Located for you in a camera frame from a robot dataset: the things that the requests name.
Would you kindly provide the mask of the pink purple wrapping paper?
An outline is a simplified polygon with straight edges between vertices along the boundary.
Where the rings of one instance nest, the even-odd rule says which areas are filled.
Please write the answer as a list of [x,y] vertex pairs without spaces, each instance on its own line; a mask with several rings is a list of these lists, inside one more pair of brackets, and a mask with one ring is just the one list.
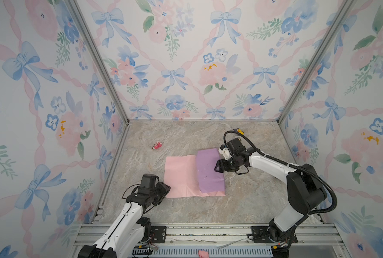
[[219,159],[215,148],[196,155],[167,157],[164,183],[171,187],[167,198],[225,196],[224,175],[214,170]]

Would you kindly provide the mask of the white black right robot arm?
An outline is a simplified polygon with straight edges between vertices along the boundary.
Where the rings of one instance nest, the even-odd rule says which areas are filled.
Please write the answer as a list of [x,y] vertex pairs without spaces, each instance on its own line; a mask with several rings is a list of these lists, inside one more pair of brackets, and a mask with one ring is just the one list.
[[288,204],[270,221],[266,233],[260,238],[267,237],[273,243],[289,240],[294,235],[293,230],[327,198],[324,184],[316,178],[317,174],[311,165],[298,166],[253,150],[232,154],[227,148],[220,148],[218,152],[222,156],[215,166],[218,173],[238,172],[241,166],[253,167],[286,185]]

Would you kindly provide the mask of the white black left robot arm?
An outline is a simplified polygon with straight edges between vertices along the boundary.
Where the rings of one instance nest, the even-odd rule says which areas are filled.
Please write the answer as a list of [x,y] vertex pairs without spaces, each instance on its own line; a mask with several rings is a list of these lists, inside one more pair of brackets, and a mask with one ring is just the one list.
[[161,204],[171,187],[163,182],[146,182],[136,186],[125,199],[117,219],[93,244],[84,245],[79,258],[128,258],[135,247],[147,245],[151,239],[151,220],[144,216],[150,208]]

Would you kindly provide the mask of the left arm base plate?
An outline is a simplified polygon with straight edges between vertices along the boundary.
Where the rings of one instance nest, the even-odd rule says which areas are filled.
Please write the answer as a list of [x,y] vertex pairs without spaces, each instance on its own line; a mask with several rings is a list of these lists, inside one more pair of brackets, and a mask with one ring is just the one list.
[[167,226],[150,226],[147,228],[147,243],[164,244],[166,242]]

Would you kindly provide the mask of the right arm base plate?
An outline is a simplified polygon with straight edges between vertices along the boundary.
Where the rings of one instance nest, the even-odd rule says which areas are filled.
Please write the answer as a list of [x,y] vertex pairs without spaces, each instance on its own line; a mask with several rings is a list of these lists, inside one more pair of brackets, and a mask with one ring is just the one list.
[[293,231],[296,227],[290,228],[288,231],[281,231],[275,226],[252,226],[251,233],[248,238],[256,244],[284,244],[292,241],[298,243],[298,239]]

